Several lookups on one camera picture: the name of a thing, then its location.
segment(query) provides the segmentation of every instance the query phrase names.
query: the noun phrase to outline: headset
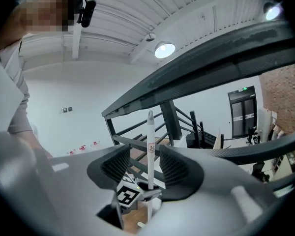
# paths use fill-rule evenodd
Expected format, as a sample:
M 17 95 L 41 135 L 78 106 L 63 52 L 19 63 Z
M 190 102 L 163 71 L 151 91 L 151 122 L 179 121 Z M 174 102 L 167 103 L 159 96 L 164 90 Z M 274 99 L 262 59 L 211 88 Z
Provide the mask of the headset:
M 81 24 L 82 27 L 86 28 L 89 27 L 90 25 L 90 21 L 92 19 L 92 15 L 94 12 L 94 8 L 96 6 L 96 1 L 95 0 L 85 0 L 86 5 L 85 8 L 82 7 L 80 9 L 80 13 L 79 13 L 79 19 L 77 21 L 78 24 Z

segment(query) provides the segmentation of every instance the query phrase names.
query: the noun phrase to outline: ceiling beam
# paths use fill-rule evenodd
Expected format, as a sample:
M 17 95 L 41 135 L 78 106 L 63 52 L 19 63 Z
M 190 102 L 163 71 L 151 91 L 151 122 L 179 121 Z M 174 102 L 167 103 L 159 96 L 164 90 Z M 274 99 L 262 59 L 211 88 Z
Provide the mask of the ceiling beam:
M 228 1 L 228 0 L 196 0 L 188 4 L 187 6 L 183 7 L 179 11 L 175 12 L 172 16 L 165 19 L 154 29 L 153 33 L 156 34 L 156 41 L 157 42 L 161 41 L 162 39 L 157 39 L 157 38 L 162 34 L 162 32 L 164 32 L 168 27 L 172 26 L 179 20 L 182 20 L 183 17 L 187 16 L 188 14 L 194 12 L 195 10 L 199 8 L 204 8 L 206 6 L 212 7 L 225 1 Z M 134 63 L 147 49 L 153 46 L 155 46 L 155 41 L 146 42 L 143 39 L 141 43 L 130 54 L 129 62 Z
M 72 38 L 72 58 L 73 59 L 77 59 L 79 57 L 81 32 L 82 32 L 81 24 L 76 24 L 74 26 L 73 38 Z
M 192 44 L 184 47 L 183 49 L 178 50 L 177 52 L 174 52 L 168 58 L 163 59 L 162 62 L 158 63 L 156 67 L 157 67 L 157 69 L 159 69 L 160 67 L 166 65 L 168 62 L 170 62 L 173 59 L 177 58 L 178 56 L 180 56 L 180 55 L 188 52 L 189 50 L 195 48 L 196 46 L 203 44 L 204 42 L 207 42 L 207 41 L 209 41 L 211 39 L 214 39 L 214 38 L 216 38 L 216 37 L 218 37 L 220 35 L 223 35 L 223 34 L 226 34 L 228 32 L 231 32 L 233 30 L 236 30 L 237 28 L 243 28 L 243 27 L 246 27 L 246 26 L 254 25 L 256 23 L 258 23 L 258 22 L 255 21 L 255 20 L 251 20 L 251 21 L 247 21 L 247 22 L 241 23 L 239 25 L 237 25 L 237 24 L 234 25 L 234 26 L 232 25 L 230 27 L 227 27 L 227 28 L 218 30 L 216 32 L 213 32 L 212 34 L 210 34 L 210 35 L 208 35 L 206 37 L 203 37 L 203 38 L 199 39 L 198 41 L 193 42 Z

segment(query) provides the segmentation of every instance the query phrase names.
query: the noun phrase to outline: wooden floor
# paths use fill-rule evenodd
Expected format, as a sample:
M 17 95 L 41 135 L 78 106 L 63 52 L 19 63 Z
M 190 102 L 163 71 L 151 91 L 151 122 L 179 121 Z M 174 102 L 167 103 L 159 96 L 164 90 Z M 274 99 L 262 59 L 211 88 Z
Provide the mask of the wooden floor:
M 169 142 L 168 139 L 164 139 L 160 144 L 167 144 Z M 131 158 L 137 158 L 144 152 L 135 148 L 132 148 L 130 151 Z M 140 160 L 140 163 L 147 165 L 148 164 L 148 157 L 145 156 Z M 136 172 L 139 172 L 140 170 L 134 166 L 131 167 Z M 133 210 L 129 214 L 122 216 L 123 220 L 123 229 L 124 231 L 132 234 L 137 234 L 140 230 L 140 227 L 138 227 L 138 222 L 146 223 L 148 221 L 148 208 L 146 204 L 143 202 L 138 202 L 138 210 Z

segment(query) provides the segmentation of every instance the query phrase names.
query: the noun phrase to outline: white rod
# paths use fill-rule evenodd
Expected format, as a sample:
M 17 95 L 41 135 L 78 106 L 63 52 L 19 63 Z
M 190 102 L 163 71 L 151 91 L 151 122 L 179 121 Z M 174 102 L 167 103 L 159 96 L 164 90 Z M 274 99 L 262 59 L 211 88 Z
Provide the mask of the white rod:
M 147 118 L 147 186 L 153 190 L 154 186 L 154 158 L 155 158 L 155 124 L 153 111 Z M 147 203 L 147 220 L 152 218 L 152 200 Z

